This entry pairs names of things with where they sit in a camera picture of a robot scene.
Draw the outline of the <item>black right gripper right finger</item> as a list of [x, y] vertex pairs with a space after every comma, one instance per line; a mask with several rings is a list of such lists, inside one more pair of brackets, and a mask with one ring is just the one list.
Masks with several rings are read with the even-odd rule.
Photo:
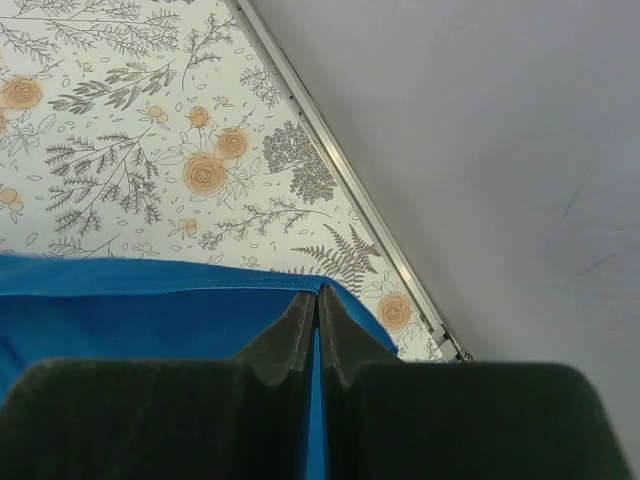
[[406, 363], [318, 298], [330, 479], [628, 479], [585, 376], [550, 363]]

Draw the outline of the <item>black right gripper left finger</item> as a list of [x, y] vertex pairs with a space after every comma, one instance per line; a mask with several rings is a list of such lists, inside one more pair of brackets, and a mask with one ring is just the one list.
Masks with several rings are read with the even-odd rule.
[[223, 359], [54, 358], [1, 409], [5, 479], [302, 479], [314, 297]]

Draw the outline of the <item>blue cloth napkin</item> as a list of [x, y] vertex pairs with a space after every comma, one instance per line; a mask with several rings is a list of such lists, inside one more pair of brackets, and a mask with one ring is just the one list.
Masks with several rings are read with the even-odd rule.
[[1, 258], [1, 409], [18, 378], [54, 358], [227, 359], [299, 293], [314, 297], [306, 475], [325, 473], [318, 298], [332, 288], [352, 319], [396, 354], [344, 288], [322, 277], [159, 260]]

